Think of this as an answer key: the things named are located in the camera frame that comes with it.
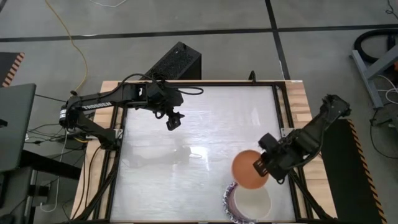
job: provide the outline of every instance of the yellow and black hazard stripe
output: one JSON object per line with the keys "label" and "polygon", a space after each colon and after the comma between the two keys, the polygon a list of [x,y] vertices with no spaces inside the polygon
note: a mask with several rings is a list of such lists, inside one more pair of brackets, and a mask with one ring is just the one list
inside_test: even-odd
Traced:
{"label": "yellow and black hazard stripe", "polygon": [[363,168],[365,169],[365,174],[366,174],[366,176],[368,178],[369,187],[370,187],[370,189],[371,189],[371,191],[373,193],[374,202],[376,203],[376,207],[379,210],[381,223],[382,224],[387,224],[387,220],[386,220],[386,217],[384,216],[384,212],[383,212],[383,209],[381,207],[379,196],[377,195],[376,188],[374,186],[373,179],[371,177],[371,173],[370,173],[369,168],[368,168],[368,164],[366,163],[366,159],[365,159],[365,156],[363,154],[361,143],[359,143],[359,138],[358,138],[358,135],[356,134],[356,131],[355,131],[354,123],[350,119],[347,119],[347,121],[349,122],[349,126],[351,127],[351,132],[353,133],[353,136],[354,136],[354,140],[355,140],[355,143],[356,143],[356,148],[357,148],[359,156],[360,156],[360,158],[362,160],[362,165],[363,165]]}
{"label": "yellow and black hazard stripe", "polygon": [[21,65],[24,57],[25,57],[24,53],[19,53],[19,55],[17,55],[14,63],[11,65],[11,68],[8,71],[6,78],[4,79],[4,81],[2,83],[3,87],[9,87],[11,85],[11,82],[14,79],[14,77],[17,73],[17,70],[18,70],[19,66]]}

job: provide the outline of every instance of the vacuum hose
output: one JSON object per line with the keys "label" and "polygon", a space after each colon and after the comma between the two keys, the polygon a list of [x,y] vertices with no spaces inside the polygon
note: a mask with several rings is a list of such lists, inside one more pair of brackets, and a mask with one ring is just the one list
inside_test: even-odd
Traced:
{"label": "vacuum hose", "polygon": [[387,50],[390,50],[395,46],[395,35],[398,34],[398,29],[378,29],[378,30],[371,30],[369,32],[363,33],[360,35],[354,43],[354,50],[357,50],[359,55],[361,56],[362,60],[369,63],[374,63],[378,60],[378,58],[372,57],[365,53],[362,49],[362,42],[369,37],[374,37],[378,35],[387,35]]}

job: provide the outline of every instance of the white tabletop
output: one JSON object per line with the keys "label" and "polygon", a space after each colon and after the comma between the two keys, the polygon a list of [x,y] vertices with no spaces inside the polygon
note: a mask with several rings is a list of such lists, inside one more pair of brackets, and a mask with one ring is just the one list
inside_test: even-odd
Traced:
{"label": "white tabletop", "polygon": [[[203,87],[183,95],[175,111],[185,117],[168,131],[167,117],[127,113],[111,221],[227,221],[222,196],[233,181],[231,163],[271,133],[280,138],[269,86]],[[264,221],[293,221],[289,181],[270,177],[271,211]]]}

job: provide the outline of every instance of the yellow cable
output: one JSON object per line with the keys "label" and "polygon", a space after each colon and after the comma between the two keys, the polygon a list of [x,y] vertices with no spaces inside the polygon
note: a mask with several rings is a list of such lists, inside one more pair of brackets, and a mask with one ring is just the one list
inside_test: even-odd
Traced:
{"label": "yellow cable", "polygon": [[85,140],[81,140],[81,139],[78,139],[78,138],[76,138],[76,137],[73,137],[76,141],[78,141],[78,142],[80,142],[80,143],[88,143],[88,141],[85,141]]}
{"label": "yellow cable", "polygon": [[74,48],[76,48],[77,51],[79,51],[79,53],[80,53],[80,55],[81,55],[81,57],[83,58],[83,61],[84,61],[84,63],[85,63],[85,76],[84,76],[83,80],[80,82],[80,84],[75,88],[75,91],[77,91],[77,90],[82,86],[82,84],[86,81],[86,79],[87,79],[88,66],[87,66],[86,58],[85,58],[85,56],[83,55],[83,52],[81,52],[81,50],[80,50],[80,49],[75,45],[75,43],[73,42],[72,36],[70,35],[69,30],[68,30],[68,28],[66,27],[66,25],[63,23],[61,17],[58,16],[58,14],[57,14],[57,13],[55,12],[55,10],[51,7],[50,3],[49,3],[47,0],[44,0],[44,1],[45,1],[45,3],[48,5],[48,7],[51,9],[51,11],[55,14],[55,16],[58,18],[58,20],[61,22],[63,28],[65,28],[65,30],[67,31],[68,36],[69,36],[69,39],[70,39],[70,43],[72,44],[72,46],[73,46]]}

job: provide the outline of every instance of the gray floor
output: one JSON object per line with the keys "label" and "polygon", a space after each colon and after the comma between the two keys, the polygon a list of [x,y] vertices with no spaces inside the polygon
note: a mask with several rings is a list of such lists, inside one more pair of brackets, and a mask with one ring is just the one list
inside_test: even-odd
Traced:
{"label": "gray floor", "polygon": [[[270,28],[263,0],[127,0],[117,8],[104,8],[89,0],[49,0],[73,35],[118,34],[203,29]],[[116,4],[117,0],[98,0]],[[272,0],[278,27],[316,27],[396,24],[382,0]],[[44,0],[8,0],[0,13],[1,37],[48,37],[65,35]],[[398,223],[398,161],[380,156],[371,146],[371,101],[353,61],[348,57],[357,36],[366,30],[280,33],[291,79],[304,80],[312,113],[318,113],[321,97],[340,95],[351,103],[353,119],[389,223]],[[120,80],[144,73],[176,42],[182,41],[202,53],[203,79],[247,79],[255,70],[260,79],[283,79],[272,33],[140,37],[79,40],[87,57],[89,76],[81,94],[100,90],[103,80]],[[385,51],[385,39],[365,43],[375,56]],[[13,85],[36,83],[37,93],[66,99],[84,75],[84,65],[69,41],[0,43],[2,52],[24,52],[25,59]],[[29,126],[56,123],[61,103],[36,98]],[[49,133],[58,128],[46,128]],[[394,130],[375,128],[379,149],[398,156]],[[60,152],[62,144],[50,142],[27,146],[43,155]],[[73,163],[81,152],[65,160]],[[40,181],[53,179],[40,175]],[[66,220],[61,205],[76,189],[62,180],[61,198],[53,213],[37,209],[35,223]],[[72,202],[66,204],[69,214]]]}

